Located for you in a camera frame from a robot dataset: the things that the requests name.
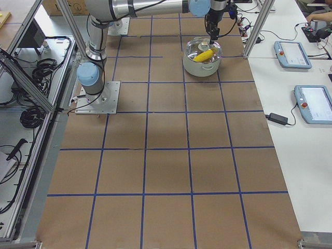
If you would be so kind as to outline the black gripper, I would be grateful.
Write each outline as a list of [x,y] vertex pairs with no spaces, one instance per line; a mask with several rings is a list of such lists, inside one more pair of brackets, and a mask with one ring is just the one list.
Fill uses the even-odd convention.
[[205,30],[210,35],[210,44],[213,44],[219,37],[220,28],[218,23],[220,21],[219,14],[207,14],[205,16]]

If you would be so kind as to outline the person hand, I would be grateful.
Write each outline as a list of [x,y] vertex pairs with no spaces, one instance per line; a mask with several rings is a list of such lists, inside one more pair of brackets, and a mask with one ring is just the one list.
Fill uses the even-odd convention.
[[316,17],[316,14],[310,14],[310,15],[308,15],[308,16],[306,17],[306,21],[307,21],[308,23],[311,23],[311,21],[314,20],[315,17]]

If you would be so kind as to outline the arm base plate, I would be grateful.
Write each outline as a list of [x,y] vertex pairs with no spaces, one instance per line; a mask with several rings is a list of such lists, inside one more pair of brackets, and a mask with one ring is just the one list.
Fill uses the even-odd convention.
[[92,104],[91,102],[98,96],[98,94],[96,96],[86,95],[84,88],[81,87],[80,94],[85,96],[78,99],[75,114],[117,114],[120,84],[121,82],[119,81],[108,81],[102,94]]

